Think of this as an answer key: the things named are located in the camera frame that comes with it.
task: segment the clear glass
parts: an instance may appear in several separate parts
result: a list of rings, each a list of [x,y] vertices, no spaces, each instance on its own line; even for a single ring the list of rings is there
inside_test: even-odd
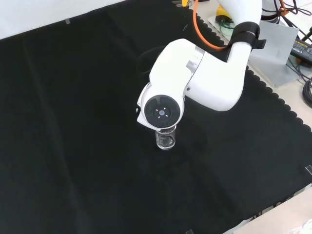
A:
[[[312,175],[312,166],[306,166],[307,171]]]
[[[155,131],[156,144],[162,150],[169,150],[176,143],[176,126],[168,129]]]

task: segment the cable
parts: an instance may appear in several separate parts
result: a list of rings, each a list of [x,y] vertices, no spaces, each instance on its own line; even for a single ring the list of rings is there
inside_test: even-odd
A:
[[[270,12],[270,13],[276,12],[276,10],[275,11],[269,11],[269,10],[266,10],[266,9],[263,9],[263,8],[262,8],[262,10],[265,11],[265,12]]]
[[[293,66],[293,68],[291,68],[288,64],[286,64],[286,66],[288,66],[290,69],[292,69],[294,72],[297,73],[297,75],[299,75],[305,82],[305,85],[303,86],[302,89],[302,98],[304,100],[304,102],[310,106],[312,108],[312,93],[311,93],[311,88],[312,88],[312,78],[309,78],[307,76],[305,76],[304,74],[301,73],[300,71],[300,64],[295,67],[295,65],[293,64],[293,62],[288,58],[288,61],[291,63],[291,65]]]
[[[232,28],[232,27],[230,27],[230,26],[227,26],[222,20],[221,20],[221,22],[220,22],[220,26],[221,26],[221,27],[224,27],[224,28],[228,28],[228,29],[234,29],[234,28]]]
[[[281,3],[281,7],[283,8],[282,15],[284,16],[284,15],[288,14],[288,11],[287,11],[285,4],[284,4],[284,0],[279,0],[279,2]]]
[[[277,3],[276,0],[274,0],[274,6],[276,9],[276,13],[277,13],[277,17],[278,17],[278,21],[276,22],[276,24],[279,24],[280,20],[281,20],[281,12],[279,11],[278,7],[277,7]]]
[[[163,50],[166,46],[158,46],[158,47],[154,47],[150,50],[147,50],[145,52],[143,52],[137,59],[136,59],[136,74],[137,76],[142,76],[142,75],[146,75],[148,73],[150,73],[150,71],[152,70],[152,68],[150,68],[149,70],[145,71],[145,72],[140,72],[140,64],[142,62],[143,59],[145,59],[151,52],[157,51],[157,50]]]
[[[302,33],[308,40],[310,40],[310,41],[312,42],[312,39],[309,38],[309,37],[307,36],[307,34],[305,34],[300,28],[298,28],[296,25],[294,25],[293,22],[291,22],[291,21],[290,21],[289,19],[287,19],[285,16],[282,16],[282,17],[283,17],[284,21],[286,22],[286,24],[288,24],[289,27],[295,27],[295,28],[299,29],[299,32]]]
[[[295,15],[297,15],[298,12],[301,12],[302,14],[305,14],[307,16],[311,16],[312,15],[311,11],[308,11],[306,9],[302,9],[302,8],[297,7],[296,0],[293,0],[294,6],[291,6],[291,5],[287,4],[287,3],[284,3],[284,4],[287,5],[287,6],[290,6],[291,8],[286,8],[287,11],[292,12]]]
[[[304,36],[301,40],[305,41],[307,40],[309,37],[312,36],[312,27],[310,28],[309,32],[307,33],[306,36]]]
[[[200,33],[200,30],[199,30],[198,25],[197,25],[197,17],[196,17],[197,6],[198,6],[198,0],[195,0],[194,11],[193,11],[193,23],[194,23],[195,30],[196,30],[198,36],[200,37],[200,39],[201,39],[206,45],[208,45],[209,47],[211,47],[211,48],[213,48],[213,49],[215,49],[215,50],[222,50],[222,49],[226,48],[225,46],[220,47],[220,46],[216,46],[216,45],[213,45],[213,44],[209,43],[209,42],[203,37],[203,35]]]

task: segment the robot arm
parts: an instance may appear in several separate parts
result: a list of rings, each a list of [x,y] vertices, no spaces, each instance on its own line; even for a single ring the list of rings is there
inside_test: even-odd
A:
[[[236,25],[259,24],[261,0],[219,0]],[[231,109],[239,100],[252,47],[232,45],[223,62],[193,43],[179,39],[169,43],[157,58],[150,82],[138,99],[138,122],[157,131],[175,126],[184,112],[184,95],[217,111]]]

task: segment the black tablecloth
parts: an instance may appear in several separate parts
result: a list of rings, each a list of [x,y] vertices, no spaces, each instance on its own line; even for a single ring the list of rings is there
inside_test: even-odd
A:
[[[70,21],[0,41],[1,234],[220,234],[310,183],[311,129],[249,70],[228,112],[185,100],[169,151],[136,122],[142,52],[209,50],[191,10],[128,0]]]

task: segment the black cable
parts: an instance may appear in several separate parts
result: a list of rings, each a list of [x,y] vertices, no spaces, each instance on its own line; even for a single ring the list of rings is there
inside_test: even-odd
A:
[[[274,13],[274,12],[276,12],[276,10],[275,10],[275,11],[269,11],[269,10],[266,10],[266,9],[263,9],[263,8],[262,8],[262,10],[265,11],[265,12],[269,12],[269,13]]]
[[[281,12],[277,7],[277,3],[276,0],[274,0],[274,5],[275,5],[275,9],[276,9],[276,13],[277,13],[277,17],[278,17],[278,21],[276,22],[276,24],[279,24],[280,20],[281,20]]]
[[[140,71],[140,64],[141,62],[151,53],[151,52],[154,52],[154,51],[157,51],[157,50],[163,50],[166,46],[158,46],[158,47],[154,47],[150,50],[147,50],[145,52],[143,52],[137,59],[136,59],[136,74],[137,76],[141,76],[141,75],[146,75],[148,73],[150,73],[150,71],[152,70],[152,68],[150,68],[149,70],[147,71],[144,71],[144,72],[141,72]]]
[[[292,13],[295,14],[295,15],[297,15],[298,12],[301,12],[302,14],[305,14],[305,15],[307,15],[307,16],[312,16],[311,11],[308,11],[308,10],[306,10],[306,9],[302,9],[302,8],[297,7],[296,0],[293,0],[294,6],[291,6],[291,5],[287,4],[287,3],[284,3],[284,4],[285,4],[286,6],[290,6],[291,8],[286,8],[286,10],[289,11],[289,12],[292,12]]]
[[[232,28],[232,27],[230,27],[230,26],[227,26],[227,25],[226,25],[225,23],[223,23],[223,22],[221,22],[220,25],[221,25],[221,27],[224,27],[224,28],[234,29],[234,28]]]
[[[309,78],[309,77],[307,77],[301,73],[300,65],[295,67],[293,62],[289,58],[288,58],[288,61],[291,63],[291,65],[293,66],[294,69],[291,68],[288,64],[286,64],[286,66],[288,66],[290,69],[292,69],[294,72],[296,72],[297,75],[299,75],[304,80],[305,85],[303,86],[303,89],[302,89],[302,98],[303,98],[304,102],[312,108],[312,93],[311,93],[311,88],[312,88],[311,79],[312,78]]]
[[[311,36],[312,36],[312,27],[309,29],[309,32],[307,33],[307,35],[304,36],[301,40],[305,41],[306,39],[308,39]]]
[[[282,17],[283,17],[284,21],[286,22],[286,24],[290,23],[290,24],[292,25],[292,26],[290,26],[290,25],[288,24],[289,27],[295,27],[295,28],[299,29],[299,32],[302,33],[305,37],[307,37],[308,40],[310,40],[310,41],[312,42],[312,39],[309,38],[309,37],[307,36],[307,34],[305,34],[300,28],[298,28],[296,25],[294,25],[293,22],[291,22],[291,21],[290,21],[289,19],[287,19],[285,16],[282,16]]]

